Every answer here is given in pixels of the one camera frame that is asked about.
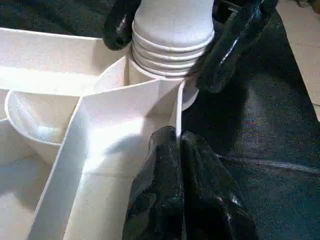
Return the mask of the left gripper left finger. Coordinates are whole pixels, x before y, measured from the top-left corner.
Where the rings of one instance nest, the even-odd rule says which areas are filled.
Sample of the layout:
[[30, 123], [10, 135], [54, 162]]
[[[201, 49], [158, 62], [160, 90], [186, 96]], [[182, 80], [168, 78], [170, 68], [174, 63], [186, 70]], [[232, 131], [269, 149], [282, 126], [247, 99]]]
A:
[[124, 240], [180, 240], [184, 230], [184, 187], [176, 129], [152, 133], [148, 153], [133, 179]]

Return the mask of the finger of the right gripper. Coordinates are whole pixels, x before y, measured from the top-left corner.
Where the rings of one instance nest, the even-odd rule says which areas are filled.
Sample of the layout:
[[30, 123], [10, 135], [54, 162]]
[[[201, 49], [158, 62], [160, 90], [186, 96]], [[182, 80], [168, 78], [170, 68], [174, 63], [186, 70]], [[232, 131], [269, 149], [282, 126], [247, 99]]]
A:
[[112, 51], [124, 49], [132, 40], [132, 23], [141, 0], [116, 0], [107, 14], [102, 39]]
[[249, 0], [226, 24], [201, 64], [196, 80], [200, 91], [219, 93], [231, 80], [237, 62], [260, 38], [277, 0]]

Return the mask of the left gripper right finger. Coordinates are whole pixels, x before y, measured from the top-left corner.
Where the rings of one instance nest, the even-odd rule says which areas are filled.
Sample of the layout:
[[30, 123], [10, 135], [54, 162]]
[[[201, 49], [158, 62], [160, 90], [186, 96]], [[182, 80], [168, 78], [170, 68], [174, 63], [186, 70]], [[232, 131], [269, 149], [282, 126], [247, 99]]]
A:
[[188, 239], [259, 239], [236, 181], [205, 139], [184, 131], [181, 160]]

